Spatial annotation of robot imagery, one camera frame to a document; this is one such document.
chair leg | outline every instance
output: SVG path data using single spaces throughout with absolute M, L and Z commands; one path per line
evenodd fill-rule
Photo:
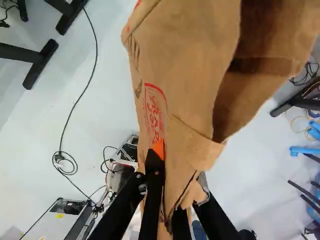
M 28 13 L 27 13 L 26 1 L 25 0 L 17 0 L 16 3 L 19 7 L 21 20 L 23 22 L 27 22 L 29 20 L 29 18 L 28 18 Z

power cable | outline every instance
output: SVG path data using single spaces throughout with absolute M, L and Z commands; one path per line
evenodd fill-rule
M 312 70 L 311 65 L 317 65 L 316 71 Z M 301 79 L 297 79 L 296 77 L 292 77 L 289 79 L 289 81 L 297 87 L 303 86 L 303 85 L 307 84 L 311 79 L 313 79 L 317 75 L 319 68 L 320 68 L 320 66 L 319 66 L 318 62 L 307 61 L 307 63 L 304 65 L 305 75 Z
M 104 187 L 106 187 L 106 186 L 107 186 L 107 185 L 103 185 L 103 186 L 99 187 L 97 190 L 95 190 L 95 191 L 88 197 L 87 200 L 89 200 L 93 195 L 95 195 L 96 192 L 98 192 L 100 189 L 102 189 L 102 188 L 104 188 Z
M 116 150 L 117 150 L 117 148 L 114 147 L 114 146 L 105 146 L 105 147 L 104 147 L 104 149 L 103 149 L 103 162 L 102 162 L 101 165 L 100 165 L 100 170 L 101 170 L 101 172 L 103 172 L 104 174 L 108 174 L 108 171 L 110 171 L 110 172 L 112 172 L 112 173 L 118 173 L 118 172 L 122 171 L 124 168 L 122 168 L 122 169 L 120 169 L 120 170 L 117 170 L 117 171 L 114 171 L 114 170 L 111 170 L 111 169 L 108 167 L 107 161 L 110 161 L 110 162 L 112 163 L 113 159 L 112 159 L 112 158 L 106 159 L 105 150 L 106 150 L 107 148 L 112 148 L 112 149 L 116 149 Z
M 3 19 L 0 19 L 0 23 L 1 23 L 0 26 L 3 27 L 3 28 L 9 28 L 10 25 L 8 23 L 6 23 L 6 20 L 8 19 L 8 11 L 10 9 L 12 9 L 12 8 L 16 8 L 16 9 L 19 10 L 19 7 L 17 5 L 12 5 L 12 6 L 8 7 L 8 8 L 2 6 L 2 8 L 5 9 L 5 17 Z
M 59 144 L 59 151 L 56 151 L 53 156 L 52 156 L 52 165 L 54 166 L 54 168 L 62 175 L 64 176 L 76 189 L 78 189 L 84 196 L 86 196 L 88 199 L 90 199 L 93 203 L 95 203 L 90 196 L 86 195 L 77 185 L 75 185 L 68 176 L 71 176 L 71 175 L 74 175 L 77 173 L 78 171 L 78 164 L 76 162 L 76 160 L 71 156 L 71 154 L 67 153 L 66 151 L 62 151 L 62 143 L 63 143 L 63 138 L 64 138 L 64 135 L 65 135 L 65 131 L 66 131 L 66 128 L 68 126 L 68 123 L 70 121 L 70 118 L 71 118 L 71 115 L 73 113 L 73 111 L 75 110 L 77 104 L 79 103 L 79 101 L 81 100 L 81 98 L 83 97 L 83 95 L 85 94 L 85 92 L 87 91 L 92 79 L 93 79 L 93 76 L 95 74 L 95 71 L 96 71 L 96 67 L 97 67 L 97 62 L 98 62 L 98 39 L 97 39 L 97 35 L 96 35 L 96 31 L 95 31 L 95 28 L 91 22 L 91 19 L 86 11 L 86 9 L 84 7 L 82 7 L 89 23 L 90 23 L 90 27 L 92 29 L 92 33 L 93 33 L 93 36 L 94 36 L 94 41 L 95 41 L 95 59 L 94 59 L 94 65 L 93 65 L 93 68 L 92 68 L 92 72 L 91 72 L 91 76 L 85 86 L 85 88 L 83 89 L 82 93 L 80 94 L 80 96 L 77 98 L 77 100 L 75 101 L 74 105 L 72 106 L 71 108 L 71 111 L 67 117 L 67 120 L 65 122 L 65 125 L 63 127 L 63 131 L 62 131 L 62 134 L 61 134 L 61 137 L 60 137 L 60 144 Z M 72 164 L 72 171 L 65 171 L 62 169 L 62 165 L 60 164 L 61 162 L 63 161 L 67 161 L 69 163 Z

cable plug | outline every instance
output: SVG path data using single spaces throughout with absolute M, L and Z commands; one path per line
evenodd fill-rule
M 54 160 L 57 162 L 57 160 L 65 160 L 66 158 L 62 156 L 62 153 L 59 152 L 58 154 L 54 155 Z
M 103 213 L 105 210 L 105 205 L 102 203 L 101 206 L 96 206 L 95 210 L 97 213 Z
M 61 169 L 62 168 L 62 165 L 57 163 L 57 162 L 54 162 L 53 165 L 57 168 L 57 169 Z
M 10 28 L 10 25 L 6 23 L 5 21 L 0 21 L 0 28 Z
M 110 197 L 110 202 L 114 200 L 114 197 L 117 195 L 117 193 L 114 191 Z

person's leg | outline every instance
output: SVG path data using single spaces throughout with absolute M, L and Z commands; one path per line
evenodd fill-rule
M 196 240 L 207 240 L 206 232 L 198 220 L 192 222 L 192 229 Z

yellow sticker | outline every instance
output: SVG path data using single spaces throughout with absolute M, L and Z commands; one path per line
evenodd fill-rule
M 65 215 L 64 215 L 63 213 L 57 213 L 55 217 L 56 217 L 57 219 L 62 219 L 64 216 L 65 216 Z

